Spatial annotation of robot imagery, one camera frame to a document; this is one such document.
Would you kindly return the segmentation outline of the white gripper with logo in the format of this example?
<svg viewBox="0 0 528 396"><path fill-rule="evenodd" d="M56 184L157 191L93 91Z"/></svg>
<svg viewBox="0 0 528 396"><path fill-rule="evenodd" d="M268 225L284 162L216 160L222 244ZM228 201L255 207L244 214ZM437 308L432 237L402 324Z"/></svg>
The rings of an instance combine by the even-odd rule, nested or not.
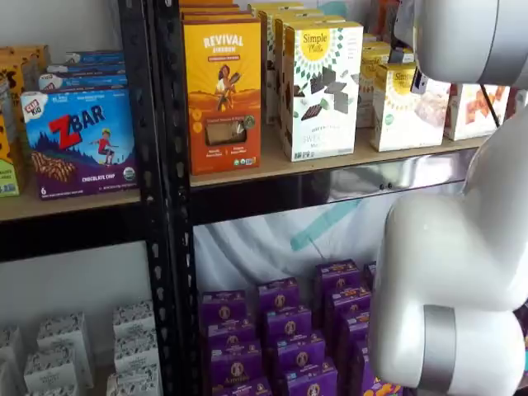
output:
<svg viewBox="0 0 528 396"><path fill-rule="evenodd" d="M404 47L394 47L389 54L389 64L407 64L414 62L414 52L412 49ZM410 92L413 94L424 94L427 89L429 78L417 66L415 68Z"/></svg>

